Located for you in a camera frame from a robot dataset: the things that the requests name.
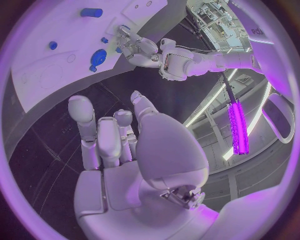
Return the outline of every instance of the black floor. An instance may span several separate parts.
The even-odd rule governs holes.
[[[205,49],[200,40],[179,25],[165,37],[176,40],[178,45]],[[183,123],[218,79],[219,73],[207,73],[187,81],[167,81],[157,69],[137,67],[77,94],[91,100],[96,120],[112,116],[119,109],[132,111],[130,95],[138,90],[160,112]],[[76,182],[84,168],[77,124],[68,114],[68,98],[35,122],[18,143],[9,165],[24,196],[41,217],[66,238],[84,240],[73,206]],[[137,133],[136,120],[132,125]]]

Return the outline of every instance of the white panel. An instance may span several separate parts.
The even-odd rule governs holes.
[[[144,0],[64,0],[49,9],[35,28],[29,30],[11,67],[13,84],[24,111],[28,112],[58,89],[94,74],[89,70],[91,57],[99,49],[106,50],[107,57],[97,66],[96,73],[111,70],[121,56],[116,52],[117,32],[113,32],[116,25],[124,24],[138,31],[167,1],[153,0],[149,7],[142,7],[145,4]],[[140,7],[134,8],[133,13],[132,5]],[[81,17],[84,8],[99,8],[103,14],[99,18]],[[133,22],[131,14],[142,17],[135,17]],[[109,42],[102,43],[102,37]],[[51,41],[58,44],[55,50],[49,48]]]

